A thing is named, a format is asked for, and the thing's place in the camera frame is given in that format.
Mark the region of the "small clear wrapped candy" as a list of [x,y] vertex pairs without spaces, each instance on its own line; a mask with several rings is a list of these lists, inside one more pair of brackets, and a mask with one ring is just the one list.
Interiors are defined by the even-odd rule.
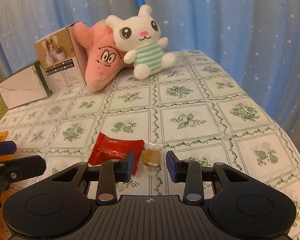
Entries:
[[144,146],[142,165],[143,167],[158,168],[163,155],[161,144],[147,143]]

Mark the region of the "red snack packet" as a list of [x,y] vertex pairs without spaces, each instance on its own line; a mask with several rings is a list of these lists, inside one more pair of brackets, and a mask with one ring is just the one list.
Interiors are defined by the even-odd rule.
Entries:
[[104,161],[111,159],[123,160],[129,151],[134,153],[134,166],[132,175],[136,175],[138,163],[145,142],[141,140],[122,140],[108,137],[99,133],[88,159],[90,165],[101,165]]

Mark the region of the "green patterned tablecloth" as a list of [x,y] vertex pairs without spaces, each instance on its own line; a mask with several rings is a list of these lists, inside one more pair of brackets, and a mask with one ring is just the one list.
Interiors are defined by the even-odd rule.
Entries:
[[203,167],[226,163],[294,203],[300,239],[300,154],[285,131],[211,58],[176,53],[174,67],[144,80],[124,69],[101,92],[72,88],[9,110],[0,119],[18,149],[38,154],[45,177],[87,161],[99,133],[141,139]]

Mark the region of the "white flat box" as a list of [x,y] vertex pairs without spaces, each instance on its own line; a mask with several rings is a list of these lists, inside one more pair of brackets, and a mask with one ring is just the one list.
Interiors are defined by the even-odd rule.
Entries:
[[0,82],[0,95],[8,109],[14,109],[52,95],[38,60],[30,62]]

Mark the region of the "brown product cardboard box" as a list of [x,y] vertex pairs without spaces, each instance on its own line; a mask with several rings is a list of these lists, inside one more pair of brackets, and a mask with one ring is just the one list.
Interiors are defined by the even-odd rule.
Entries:
[[75,40],[73,24],[39,39],[34,49],[43,76],[53,93],[86,85],[87,54]]

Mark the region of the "pink star plush toy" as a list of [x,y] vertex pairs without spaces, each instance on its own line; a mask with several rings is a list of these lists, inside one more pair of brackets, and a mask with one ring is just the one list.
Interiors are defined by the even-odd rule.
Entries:
[[77,22],[73,33],[75,40],[87,53],[85,82],[91,92],[104,89],[122,69],[133,68],[132,64],[124,63],[126,53],[117,48],[113,30],[104,22],[98,22],[91,28],[83,22]]

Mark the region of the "white bunny plush toy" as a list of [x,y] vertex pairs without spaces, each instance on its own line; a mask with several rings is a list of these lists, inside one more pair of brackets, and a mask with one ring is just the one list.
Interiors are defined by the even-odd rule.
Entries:
[[168,45],[168,38],[161,37],[160,27],[151,13],[151,7],[144,4],[137,16],[122,20],[110,15],[105,21],[113,30],[117,48],[126,53],[124,63],[133,64],[134,77],[138,80],[173,67],[177,61],[176,55],[163,51]]

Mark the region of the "blue star curtain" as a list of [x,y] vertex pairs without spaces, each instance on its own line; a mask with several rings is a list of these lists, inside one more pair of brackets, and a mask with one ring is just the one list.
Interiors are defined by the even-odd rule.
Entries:
[[73,22],[122,19],[148,4],[168,50],[220,64],[300,150],[300,0],[0,0],[0,77],[35,59],[34,43]]

